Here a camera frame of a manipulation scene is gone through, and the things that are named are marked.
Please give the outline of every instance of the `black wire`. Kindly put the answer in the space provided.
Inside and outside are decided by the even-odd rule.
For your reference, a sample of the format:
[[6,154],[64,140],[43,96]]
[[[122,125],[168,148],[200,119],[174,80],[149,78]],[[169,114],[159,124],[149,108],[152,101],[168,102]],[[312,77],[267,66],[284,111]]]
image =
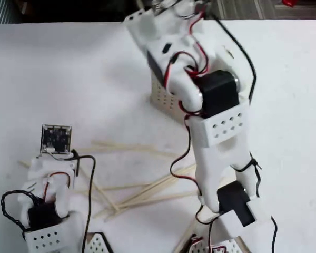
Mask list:
[[92,155],[82,155],[78,157],[71,157],[71,158],[65,159],[66,161],[73,161],[73,160],[79,161],[80,159],[84,159],[84,158],[90,158],[93,160],[93,168],[91,171],[90,182],[89,182],[89,194],[88,194],[89,209],[88,209],[88,219],[86,222],[84,236],[83,236],[82,253],[84,253],[85,241],[88,235],[88,229],[89,229],[89,223],[90,223],[90,217],[91,217],[91,191],[92,191],[93,179],[94,179],[94,173],[95,173],[95,167],[96,167],[96,159]]
[[[232,167],[236,172],[243,172],[245,171],[246,169],[248,169],[250,166],[254,166],[254,169],[255,169],[255,174],[256,174],[256,178],[258,179],[257,182],[256,182],[256,196],[259,198],[260,197],[260,194],[259,194],[259,187],[260,187],[260,184],[261,184],[261,176],[260,176],[260,173],[258,171],[258,168],[260,170],[262,170],[262,168],[259,166],[258,162],[256,161],[256,159],[254,159],[254,157],[252,156],[252,153],[251,153],[251,161],[245,166],[243,167],[242,169],[238,170],[234,167]],[[273,234],[273,240],[272,240],[272,253],[275,252],[275,241],[276,241],[276,235],[278,233],[278,225],[274,219],[274,217],[271,217],[271,220],[273,221],[274,223],[274,234]]]
[[276,235],[277,235],[277,233],[278,233],[278,225],[277,225],[277,223],[276,223],[276,221],[275,221],[275,219],[274,219],[273,217],[272,217],[272,221],[273,221],[274,227],[275,227],[275,229],[274,229],[274,235],[273,235],[273,241],[272,241],[272,253],[274,253],[275,240],[276,240]]
[[219,20],[219,18],[214,13],[212,13],[212,15],[213,15],[214,20],[221,26],[221,28],[227,33],[227,35],[231,38],[231,40],[238,46],[238,48],[241,50],[241,52],[246,57],[246,59],[249,63],[249,66],[250,66],[252,73],[253,73],[253,82],[252,82],[251,90],[250,90],[249,96],[248,96],[249,103],[251,103],[252,99],[253,99],[255,85],[256,85],[256,70],[255,70],[254,64],[253,64],[252,60],[250,59],[246,50],[243,48],[243,46],[240,44],[240,42],[234,37],[234,35],[227,29],[227,27]]
[[210,225],[209,225],[209,237],[208,237],[208,247],[209,247],[209,251],[208,251],[208,253],[211,253],[211,250],[212,250],[212,245],[211,245],[211,232],[212,232],[213,223],[214,223],[219,217],[220,217],[220,216],[216,216],[213,220],[211,220]]
[[[77,158],[77,157],[80,156],[80,155],[78,154],[78,152],[77,152],[75,149],[72,150],[72,154],[74,155],[75,158]],[[80,160],[78,159],[78,160],[77,160],[77,164],[76,164],[76,176],[77,176],[77,177],[78,177],[79,171],[80,171]]]
[[22,230],[22,232],[23,232],[23,234],[24,234],[24,232],[27,232],[28,229],[25,228],[25,227],[22,225],[21,221],[19,221],[19,220],[17,220],[17,219],[14,219],[14,218],[13,218],[12,216],[10,216],[10,215],[7,213],[7,211],[6,211],[5,198],[6,198],[7,196],[9,196],[9,195],[12,195],[12,194],[24,194],[24,195],[26,195],[27,197],[30,197],[31,200],[32,200],[32,202],[33,202],[33,204],[34,204],[34,206],[39,206],[41,203],[43,203],[43,199],[41,199],[41,198],[35,196],[34,194],[32,194],[32,193],[29,192],[29,191],[24,191],[24,190],[8,191],[8,192],[6,192],[6,193],[4,193],[4,194],[2,195],[2,198],[1,198],[1,211],[2,211],[2,214],[3,214],[5,217],[7,217],[10,221],[12,221],[12,222],[15,223],[16,225],[18,225],[18,226],[21,228],[21,230]]

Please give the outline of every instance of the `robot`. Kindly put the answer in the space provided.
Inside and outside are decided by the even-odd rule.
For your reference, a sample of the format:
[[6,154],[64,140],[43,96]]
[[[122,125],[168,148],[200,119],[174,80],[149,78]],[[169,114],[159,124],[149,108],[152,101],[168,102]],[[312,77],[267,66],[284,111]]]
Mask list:
[[[199,226],[196,234],[218,244],[272,217],[262,209],[260,167],[248,146],[255,69],[242,46],[216,19],[251,64],[254,81],[247,97],[243,91],[248,78],[215,36],[208,36],[211,29],[203,23],[205,11],[202,1],[165,0],[149,11],[133,13],[125,24],[160,84],[180,101],[186,114],[199,200],[217,214],[205,222],[197,217],[211,229],[209,233],[207,226]],[[221,174],[229,166],[236,171],[237,181],[218,189]]]
[[[164,0],[148,11],[131,14],[124,24],[161,85],[180,101],[185,112],[201,203],[195,234],[208,240],[211,252],[211,245],[248,233],[273,218],[262,208],[260,167],[248,146],[252,92],[249,97],[243,94],[247,86],[244,73],[215,36],[208,36],[210,28],[203,23],[205,8],[201,1]],[[82,217],[68,211],[68,191],[79,168],[78,154],[70,153],[70,135],[71,128],[66,126],[43,126],[44,155],[33,159],[28,181],[22,187],[24,194],[18,198],[22,206],[18,225],[29,252],[90,252],[90,244],[86,244],[89,218],[84,232]],[[55,153],[67,157],[59,159]],[[236,171],[237,181],[218,189],[221,174],[229,166]],[[214,213],[214,218],[198,218],[203,206]],[[49,238],[47,244],[39,242],[43,237]]]

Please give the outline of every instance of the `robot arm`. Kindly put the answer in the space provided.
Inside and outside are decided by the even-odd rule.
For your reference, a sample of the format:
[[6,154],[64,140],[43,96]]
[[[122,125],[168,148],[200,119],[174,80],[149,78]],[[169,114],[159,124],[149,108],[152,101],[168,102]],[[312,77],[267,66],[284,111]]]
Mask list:
[[[182,19],[176,8],[195,14]],[[163,11],[140,10],[128,16],[125,24],[162,86],[190,114],[186,124],[200,199],[202,205],[221,214],[211,233],[212,242],[220,243],[270,216],[255,196],[257,178],[248,147],[249,99],[241,93],[246,79],[230,52],[214,36],[207,36],[211,31],[203,25],[202,8],[199,2],[182,0]],[[236,173],[237,182],[218,190],[222,172],[229,166],[243,171]]]

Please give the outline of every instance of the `cable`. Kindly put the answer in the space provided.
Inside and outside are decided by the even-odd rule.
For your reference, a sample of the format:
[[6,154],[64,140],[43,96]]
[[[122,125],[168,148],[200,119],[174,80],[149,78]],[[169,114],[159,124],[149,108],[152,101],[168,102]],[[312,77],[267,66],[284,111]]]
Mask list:
[[53,155],[52,153],[50,152],[46,152],[46,154],[49,154],[52,158],[54,158],[56,161],[64,161],[64,159],[62,158],[57,158],[55,155]]
[[171,163],[171,165],[170,165],[170,174],[171,174],[172,176],[174,176],[175,178],[181,178],[181,179],[188,179],[188,180],[191,180],[192,182],[194,182],[194,183],[196,184],[196,186],[197,186],[197,188],[198,188],[198,191],[199,191],[199,195],[202,195],[201,189],[200,189],[200,187],[199,187],[199,185],[198,185],[198,182],[197,182],[194,178],[188,177],[188,176],[177,175],[177,174],[175,174],[175,173],[172,171],[173,166],[174,166],[177,162],[179,162],[180,160],[184,159],[184,158],[188,155],[188,153],[190,152],[190,149],[191,149],[191,132],[190,132],[190,127],[186,125],[186,120],[188,119],[188,117],[189,117],[189,116],[186,115],[185,118],[184,118],[184,124],[185,124],[185,126],[186,126],[186,129],[187,129],[187,132],[188,132],[188,136],[189,136],[189,138],[188,138],[187,150],[186,150],[180,157],[178,157],[177,159],[175,159],[175,160]]
[[189,20],[193,17],[196,16],[196,14],[193,12],[191,13],[190,15],[186,15],[186,16],[182,16],[182,15],[179,15],[178,12],[175,10],[175,4],[171,6],[171,9],[172,9],[172,12],[175,16],[177,16],[178,18],[181,18],[182,20]]
[[212,13],[212,15],[213,15],[213,18],[215,19],[215,21],[227,33],[227,35],[231,38],[231,40],[238,46],[238,48],[241,50],[241,52],[246,57],[246,59],[247,59],[247,61],[249,63],[249,66],[250,66],[250,68],[252,70],[252,73],[253,73],[253,82],[252,82],[251,90],[250,90],[249,96],[248,96],[249,103],[251,103],[252,99],[253,99],[253,93],[254,93],[254,89],[255,89],[255,85],[256,85],[256,78],[257,78],[254,64],[253,64],[252,60],[250,59],[250,57],[249,57],[248,53],[246,52],[246,50],[240,44],[240,42],[233,36],[233,34],[227,29],[227,27],[219,20],[219,18],[214,13]]
[[275,249],[275,240],[276,240],[276,235],[278,233],[278,225],[275,221],[275,219],[272,217],[271,218],[273,223],[274,223],[274,235],[273,235],[273,241],[272,241],[272,253],[274,253],[274,249]]
[[176,52],[174,55],[172,55],[172,57],[170,58],[169,60],[169,63],[167,64],[167,67],[166,67],[166,70],[165,70],[165,74],[164,74],[164,88],[167,89],[167,83],[168,83],[168,80],[169,80],[169,76],[170,76],[170,67],[173,63],[176,62],[178,56],[180,54],[186,54],[188,55],[189,57],[192,58],[192,60],[194,61],[194,69],[195,69],[195,72],[194,71],[187,71],[189,75],[196,75],[198,73],[198,70],[199,70],[199,67],[198,67],[198,63],[196,62],[194,56],[186,51],[178,51]]
[[89,208],[88,208],[88,219],[86,222],[85,226],[85,231],[84,231],[84,236],[83,236],[83,244],[82,244],[82,253],[84,253],[85,249],[85,242],[86,242],[86,237],[88,235],[88,229],[89,229],[89,223],[90,223],[90,217],[91,217],[91,192],[92,192],[92,186],[93,186],[93,179],[94,179],[94,173],[95,173],[95,168],[96,168],[96,159],[92,155],[82,155],[82,156],[77,156],[77,157],[71,157],[68,159],[65,159],[65,161],[73,161],[73,160],[79,160],[79,159],[85,159],[85,158],[90,158],[93,160],[93,168],[91,170],[91,176],[90,176],[90,181],[89,181],[89,193],[88,193],[88,201],[89,201]]
[[213,227],[213,223],[219,218],[220,216],[216,216],[215,218],[213,218],[211,220],[211,222],[209,223],[209,237],[208,237],[208,248],[209,251],[208,253],[212,253],[212,243],[211,243],[211,232],[212,232],[212,227]]
[[[260,176],[260,173],[258,171],[258,168],[260,170],[262,170],[261,166],[258,164],[258,162],[256,161],[256,159],[253,157],[252,153],[250,153],[251,155],[251,160],[250,162],[245,166],[243,167],[242,169],[236,169],[234,167],[232,167],[236,172],[243,172],[245,171],[246,169],[248,169],[250,166],[254,166],[254,169],[255,169],[255,174],[256,174],[256,178],[258,179],[257,182],[256,182],[256,196],[259,198],[260,197],[260,194],[259,194],[259,187],[260,187],[260,184],[261,184],[261,176]],[[272,240],[272,253],[275,252],[275,241],[276,241],[276,235],[278,233],[278,225],[274,219],[274,217],[271,217],[271,220],[272,222],[274,223],[274,234],[273,234],[273,240]]]
[[[50,177],[53,176],[53,175],[59,175],[59,174],[67,175],[67,177],[68,177],[67,186],[68,186],[68,188],[69,188],[69,186],[70,186],[70,176],[69,176],[69,174],[68,174],[67,172],[64,172],[64,171],[54,172],[54,173],[51,173],[51,174],[48,176],[48,178],[50,178]],[[43,200],[46,200],[46,195],[47,195],[48,187],[49,187],[49,182],[47,182],[46,187],[45,187],[45,189],[44,189]]]
[[30,197],[30,199],[32,200],[32,202],[33,202],[33,204],[34,204],[35,206],[39,206],[41,203],[43,203],[43,199],[41,199],[41,198],[35,196],[34,194],[32,194],[32,193],[29,192],[29,191],[24,191],[24,190],[8,191],[8,192],[6,192],[6,193],[4,193],[4,194],[2,195],[2,198],[1,198],[1,211],[2,211],[2,214],[3,214],[5,217],[7,217],[10,221],[12,221],[14,224],[18,225],[18,226],[21,228],[21,230],[22,230],[22,232],[23,232],[23,234],[24,234],[24,232],[27,232],[28,229],[25,228],[25,227],[22,225],[21,221],[19,221],[19,220],[17,220],[17,219],[14,219],[12,216],[10,216],[10,215],[7,213],[6,207],[5,207],[5,198],[6,198],[7,196],[9,196],[9,195],[11,195],[11,194],[20,194],[20,193],[26,195],[27,197]]
[[[72,154],[73,154],[74,157],[79,157],[80,156],[75,149],[72,150]],[[78,159],[77,163],[76,163],[76,176],[77,177],[78,177],[79,171],[80,171],[80,160]]]
[[209,58],[205,52],[205,50],[203,49],[203,47],[201,46],[200,42],[193,36],[193,26],[199,22],[202,18],[204,17],[204,11],[200,12],[199,17],[190,25],[189,27],[189,34],[193,37],[193,39],[195,40],[197,46],[199,47],[200,51],[203,53],[203,55],[205,56],[205,66],[202,70],[200,70],[200,72],[198,72],[199,74],[205,74],[208,71],[208,67],[209,67]]

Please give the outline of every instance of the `red wire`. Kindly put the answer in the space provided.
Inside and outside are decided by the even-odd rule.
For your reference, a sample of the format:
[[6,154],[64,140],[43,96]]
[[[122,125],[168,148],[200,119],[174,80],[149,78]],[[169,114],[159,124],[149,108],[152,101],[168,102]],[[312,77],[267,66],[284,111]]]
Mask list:
[[209,70],[209,58],[208,58],[208,56],[207,56],[207,54],[206,54],[206,52],[205,52],[205,50],[204,50],[204,48],[201,46],[201,44],[199,43],[199,41],[193,36],[193,26],[197,23],[197,22],[199,22],[202,18],[204,17],[204,11],[202,11],[201,12],[201,14],[200,14],[200,16],[197,18],[197,20],[195,20],[191,25],[190,25],[190,28],[189,28],[189,34],[195,39],[195,42],[196,42],[196,44],[197,44],[197,46],[199,47],[199,49],[200,49],[200,51],[203,53],[203,55],[205,56],[205,68],[202,70],[202,71],[200,71],[199,73],[198,73],[198,75],[199,74],[204,74],[204,73],[206,73],[208,70]]
[[[67,172],[63,172],[63,171],[54,172],[54,173],[51,173],[51,174],[48,176],[48,178],[50,178],[50,177],[53,176],[53,175],[59,175],[59,174],[63,174],[63,175],[67,175],[67,176],[68,176],[68,183],[67,183],[67,186],[68,186],[68,188],[69,188],[69,186],[70,186],[70,176],[69,176],[69,174],[68,174]],[[46,199],[48,187],[49,187],[49,182],[47,182],[46,187],[44,188],[44,193],[43,193],[43,199],[44,199],[44,200]]]
[[175,174],[173,171],[172,171],[172,168],[173,166],[179,162],[180,160],[184,159],[188,153],[190,152],[190,149],[191,149],[191,131],[190,131],[190,128],[189,126],[186,125],[186,120],[189,118],[190,116],[189,115],[186,115],[185,118],[184,118],[184,123],[185,123],[185,126],[186,126],[186,129],[187,129],[187,132],[189,134],[189,143],[188,143],[188,146],[187,146],[187,150],[185,151],[185,153],[183,153],[180,157],[178,157],[177,159],[175,159],[172,163],[171,163],[171,166],[170,166],[170,174],[172,176],[174,176],[175,178],[181,178],[181,179],[188,179],[188,180],[191,180],[192,182],[194,182],[198,188],[198,191],[199,191],[199,194],[202,195],[201,193],[201,189],[198,185],[198,182],[192,178],[192,177],[188,177],[188,176],[182,176],[182,175],[177,175]]
[[[205,57],[205,67],[204,67],[204,69],[201,70],[201,71],[198,70],[198,67],[197,67],[197,66],[196,66],[196,71],[188,71],[188,70],[186,70],[187,73],[190,75],[190,77],[197,77],[198,75],[204,74],[204,73],[206,73],[206,72],[209,70],[209,58],[208,58],[208,56],[207,56],[207,54],[206,54],[204,48],[201,46],[201,44],[199,43],[199,41],[198,41],[198,40],[193,36],[193,34],[192,34],[192,33],[193,33],[193,31],[192,31],[192,30],[193,30],[193,26],[194,26],[198,21],[200,21],[200,20],[203,18],[203,16],[204,16],[204,11],[202,11],[201,14],[200,14],[200,16],[190,25],[190,27],[189,27],[189,34],[194,38],[194,40],[195,40],[195,42],[196,42],[198,48],[200,49],[200,51],[202,52],[202,54],[203,54],[204,57]],[[175,58],[176,58],[178,55],[180,55],[180,54],[186,54],[186,55],[188,55],[188,56],[190,56],[191,58],[194,59],[194,57],[193,57],[190,53],[188,53],[188,52],[186,52],[186,51],[178,51],[178,52],[176,52],[176,53],[170,58],[170,61],[169,61],[168,65],[167,65],[167,67],[166,67],[165,76],[164,76],[164,84],[163,84],[163,86],[164,86],[165,89],[167,88],[167,82],[168,82],[168,80],[169,80],[170,67],[171,67],[171,65],[172,65],[172,60],[175,59]]]
[[215,249],[215,250],[217,250],[217,249],[224,249],[223,253],[227,253],[227,247],[226,246],[218,246],[218,247],[215,247],[213,249]]

